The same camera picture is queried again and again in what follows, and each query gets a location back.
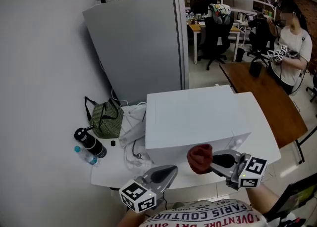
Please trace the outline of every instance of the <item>plastic water bottle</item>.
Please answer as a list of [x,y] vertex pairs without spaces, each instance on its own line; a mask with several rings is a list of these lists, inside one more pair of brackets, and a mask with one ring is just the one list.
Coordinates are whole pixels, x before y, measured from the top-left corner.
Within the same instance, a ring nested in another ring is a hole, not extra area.
[[92,153],[90,153],[88,150],[86,150],[85,148],[76,146],[75,151],[78,153],[79,157],[82,160],[91,164],[92,166],[96,167],[99,164],[98,158]]

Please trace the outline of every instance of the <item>black water bottle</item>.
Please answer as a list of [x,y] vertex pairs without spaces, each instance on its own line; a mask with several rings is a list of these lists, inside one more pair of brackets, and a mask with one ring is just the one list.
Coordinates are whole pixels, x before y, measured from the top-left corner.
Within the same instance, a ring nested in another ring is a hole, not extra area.
[[76,130],[74,137],[77,141],[81,142],[84,145],[84,148],[89,152],[99,158],[103,158],[107,154],[107,150],[97,138],[87,132],[92,128],[93,127],[88,127],[86,129],[80,128]]

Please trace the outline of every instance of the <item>bag handle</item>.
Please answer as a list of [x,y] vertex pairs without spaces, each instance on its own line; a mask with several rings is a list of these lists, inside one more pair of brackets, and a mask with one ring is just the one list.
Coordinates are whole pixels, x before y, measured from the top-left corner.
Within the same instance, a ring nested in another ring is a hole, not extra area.
[[85,107],[86,107],[87,118],[88,118],[88,121],[90,121],[90,120],[91,120],[91,115],[90,115],[89,110],[88,110],[88,107],[87,107],[87,101],[88,101],[88,100],[89,100],[94,106],[96,106],[97,103],[96,103],[95,101],[93,101],[93,100],[91,100],[91,99],[85,97]]
[[[112,105],[112,106],[115,108],[115,110],[116,110],[116,112],[117,112],[117,116],[116,116],[116,117],[111,117],[111,116],[109,116],[109,115],[102,115],[102,116],[100,117],[100,119],[99,119],[99,125],[98,125],[99,130],[100,130],[101,132],[102,132],[102,129],[101,129],[101,120],[102,120],[102,119],[112,119],[112,120],[115,120],[115,119],[117,119],[118,116],[119,116],[119,108],[116,108],[115,104],[112,102],[112,99],[109,99],[109,103],[110,103],[110,105]],[[106,103],[103,104],[103,108],[102,108],[102,110],[101,110],[101,113],[104,112],[104,109],[106,109]]]

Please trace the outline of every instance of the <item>blue bottle cap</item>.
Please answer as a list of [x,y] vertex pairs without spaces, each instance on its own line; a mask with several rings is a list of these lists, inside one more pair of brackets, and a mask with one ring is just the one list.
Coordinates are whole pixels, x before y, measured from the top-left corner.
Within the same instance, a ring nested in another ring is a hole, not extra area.
[[80,147],[79,147],[79,146],[76,146],[76,147],[75,147],[75,151],[76,151],[76,152],[80,152]]

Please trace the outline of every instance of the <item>red cloth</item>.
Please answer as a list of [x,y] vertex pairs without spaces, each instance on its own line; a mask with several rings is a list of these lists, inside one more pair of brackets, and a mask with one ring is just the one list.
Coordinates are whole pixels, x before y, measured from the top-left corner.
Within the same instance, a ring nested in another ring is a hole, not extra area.
[[197,174],[210,173],[212,163],[212,146],[200,144],[191,148],[187,153],[187,160],[191,169]]

